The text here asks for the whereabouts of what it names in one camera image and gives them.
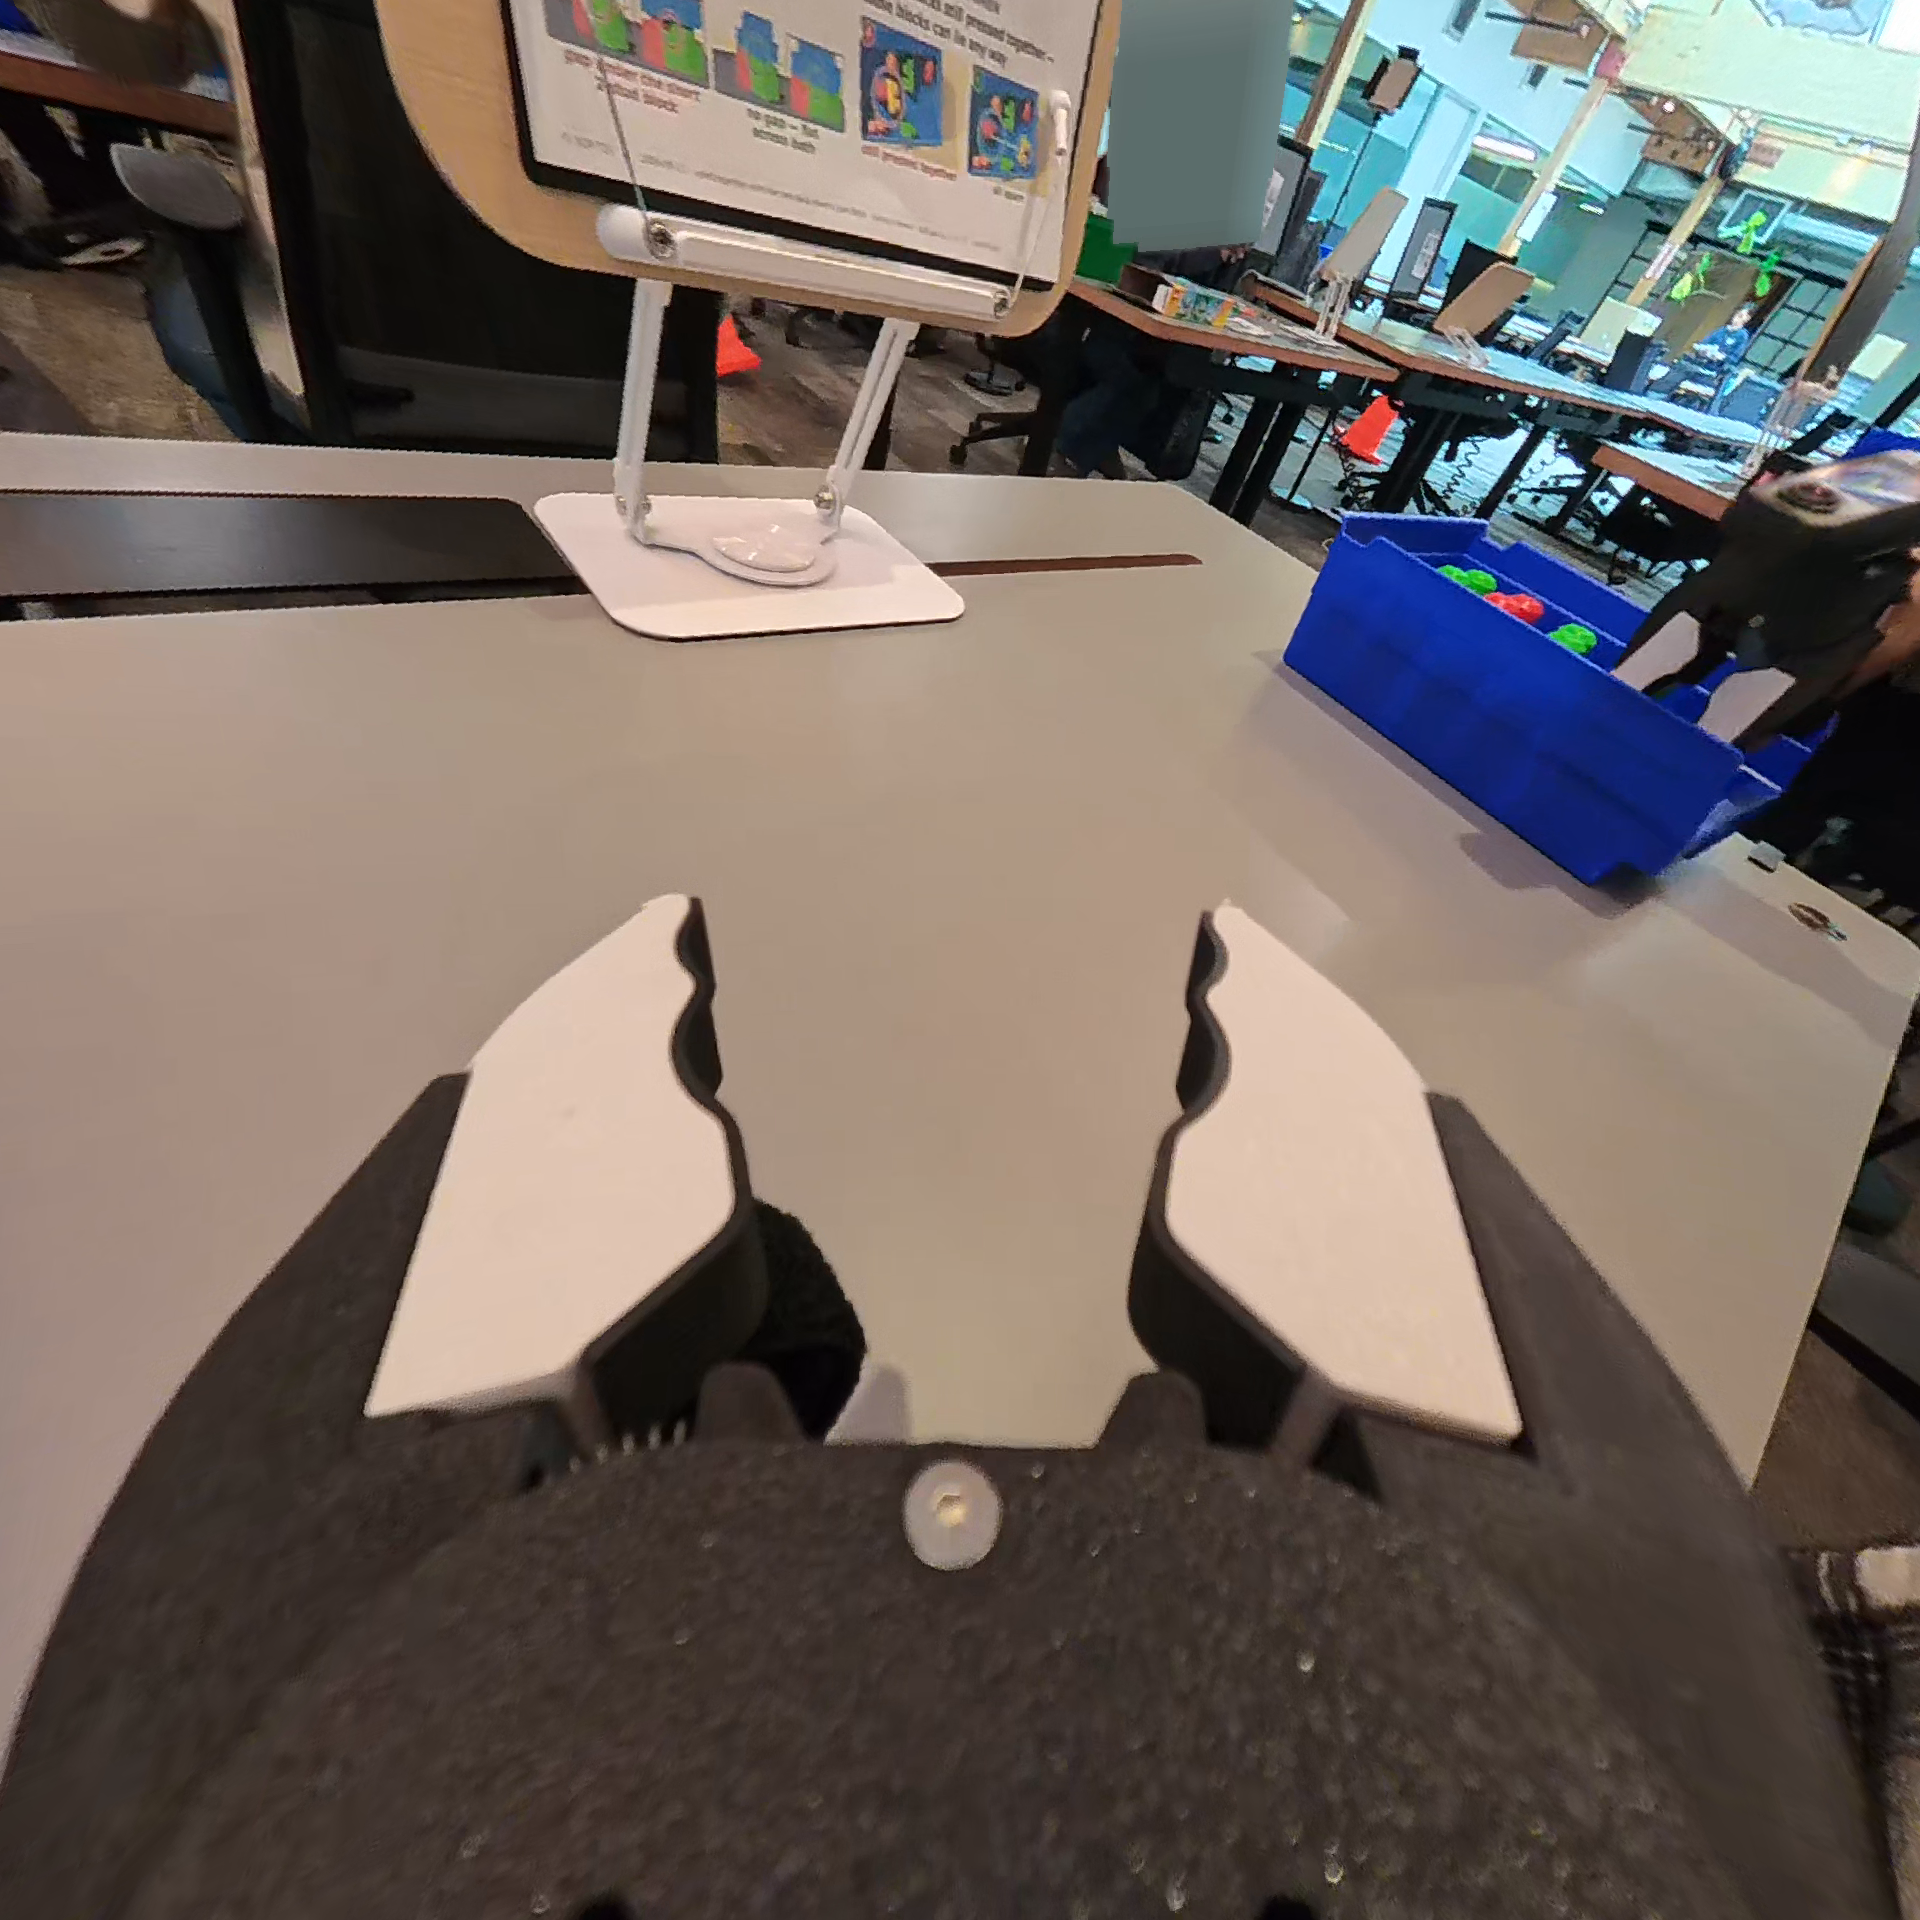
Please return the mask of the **printed instruction sheet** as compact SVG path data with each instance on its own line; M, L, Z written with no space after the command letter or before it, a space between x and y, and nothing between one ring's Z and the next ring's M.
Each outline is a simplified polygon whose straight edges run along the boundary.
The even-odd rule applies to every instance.
M524 171L926 267L1047 285L1094 1L510 1Z

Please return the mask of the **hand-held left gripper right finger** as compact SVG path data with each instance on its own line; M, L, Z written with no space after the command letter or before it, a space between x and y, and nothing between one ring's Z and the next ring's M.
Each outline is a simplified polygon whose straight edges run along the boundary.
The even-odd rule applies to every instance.
M1184 1010L1126 1310L1208 1437L1309 1462L1362 1415L1519 1442L1434 1097L1399 1043L1235 902L1202 914Z

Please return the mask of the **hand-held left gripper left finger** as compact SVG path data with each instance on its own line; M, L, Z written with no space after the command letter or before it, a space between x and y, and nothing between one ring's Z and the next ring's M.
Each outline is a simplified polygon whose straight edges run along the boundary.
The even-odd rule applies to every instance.
M703 902L662 894L515 1005L461 1081L365 1415L557 1410L580 1444L689 1420L758 1326Z

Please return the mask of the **black office chair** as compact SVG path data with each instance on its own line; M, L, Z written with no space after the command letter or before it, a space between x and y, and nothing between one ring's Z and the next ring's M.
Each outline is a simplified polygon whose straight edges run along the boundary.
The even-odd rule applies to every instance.
M315 437L611 457L633 280L481 222L420 142L374 3L235 3L233 57Z

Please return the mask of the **grey plastic chair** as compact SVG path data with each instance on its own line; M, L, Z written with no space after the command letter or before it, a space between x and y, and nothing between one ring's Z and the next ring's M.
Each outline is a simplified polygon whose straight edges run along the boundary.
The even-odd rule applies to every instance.
M110 166L147 236L143 298L159 354L235 439L300 444L298 404L270 377L246 305L248 213L228 175L203 153L129 142Z

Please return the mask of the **background office desk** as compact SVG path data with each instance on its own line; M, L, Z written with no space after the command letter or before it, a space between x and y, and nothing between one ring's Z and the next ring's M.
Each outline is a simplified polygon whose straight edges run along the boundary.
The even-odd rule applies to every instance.
M1242 327L1195 323L1083 276L1070 280L1067 296L1163 354L1155 370L1175 392L1208 403L1248 401L1249 412L1208 497L1213 509L1240 526L1253 526L1271 500L1284 455L1311 410L1365 403L1369 394L1394 388L1403 372L1277 316Z

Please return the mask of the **blue plastic bin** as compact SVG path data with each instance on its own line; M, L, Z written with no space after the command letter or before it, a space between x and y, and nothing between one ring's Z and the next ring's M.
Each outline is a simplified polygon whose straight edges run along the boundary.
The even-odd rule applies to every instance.
M1436 571L1486 567L1530 592L1526 625ZM1832 735L1743 750L1701 730L1703 686L1651 701L1616 679L1644 610L1486 520L1351 513L1284 663L1571 876L1658 876L1772 806ZM1591 656L1550 632L1580 621Z

